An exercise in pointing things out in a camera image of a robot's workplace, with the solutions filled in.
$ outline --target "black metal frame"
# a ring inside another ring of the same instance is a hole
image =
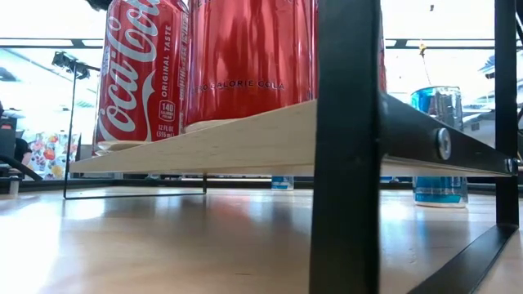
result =
[[[64,173],[64,200],[87,200],[87,199],[106,199],[106,198],[132,198],[132,197],[166,197],[166,196],[186,196],[186,195],[205,195],[207,194],[207,175],[203,175],[202,192],[198,193],[174,193],[174,194],[124,194],[124,195],[102,195],[102,196],[88,196],[88,197],[68,197],[67,188],[69,185],[69,164],[71,156],[71,140],[73,139],[73,119],[74,119],[74,101],[76,95],[76,80],[79,66],[83,66],[90,70],[100,71],[99,68],[80,64],[77,60],[71,60],[73,68],[73,96],[71,99],[71,117],[69,119],[69,135],[67,137],[67,154],[65,156],[65,173]]]
[[[428,116],[405,115],[413,114],[408,105],[378,92],[380,0],[320,1],[310,293],[379,292],[378,182],[385,156],[408,159],[414,167],[424,163],[449,172],[465,167],[462,171],[506,176],[496,180],[497,224],[411,292],[469,293],[488,273],[519,225],[515,5],[515,0],[495,4],[492,149]],[[454,136],[448,161],[434,150],[438,127]]]

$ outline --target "red soda can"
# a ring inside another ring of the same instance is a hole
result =
[[[190,0],[187,131],[315,98],[315,0]]]
[[[319,0],[313,0],[312,5],[312,36],[311,36],[311,87],[315,99],[320,96],[320,55],[319,55],[319,33],[320,33],[320,4]]]
[[[189,66],[182,0],[113,0],[107,12],[94,141],[180,133]]]
[[[379,91],[387,93],[387,70],[385,69],[385,41],[383,38],[383,20],[380,16],[380,47],[378,50]]]

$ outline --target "black metal leg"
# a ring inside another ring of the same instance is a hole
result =
[[[379,288],[380,15],[379,0],[320,1],[312,294]]]
[[[111,198],[136,198],[136,197],[171,197],[171,196],[194,196],[205,195],[205,193],[172,193],[172,194],[121,194],[121,195],[104,195],[104,196],[87,196],[87,197],[68,197],[65,200],[91,200],[91,199],[111,199]]]
[[[203,188],[203,193],[206,194],[207,193],[207,175],[203,175],[202,188]]]
[[[473,293],[516,230],[495,225],[409,294]]]
[[[74,97],[76,94],[76,73],[77,64],[73,61],[73,98],[71,100],[71,118],[69,120],[69,136],[67,137],[67,154],[65,155],[65,173],[64,173],[64,199],[67,199],[67,184],[69,179],[69,161],[71,157],[71,141],[73,136],[73,118],[74,118]]]
[[[515,15],[515,0],[496,0],[496,149],[513,158],[517,158],[518,131]],[[498,224],[519,225],[516,176],[496,179],[496,219]]]

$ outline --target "blue bottle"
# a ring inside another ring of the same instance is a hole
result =
[[[274,191],[292,191],[294,190],[293,176],[273,176],[271,186]]]
[[[463,131],[461,92],[458,87],[428,87],[411,95],[412,106],[433,118]],[[414,201],[430,207],[465,207],[467,178],[418,176],[413,178]]]

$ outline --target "person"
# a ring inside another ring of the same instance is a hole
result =
[[[2,102],[0,101],[0,117],[3,115],[4,109]],[[21,162],[24,165],[28,165],[31,160],[32,151],[29,148],[29,144],[26,140],[21,138],[15,139],[15,160]]]

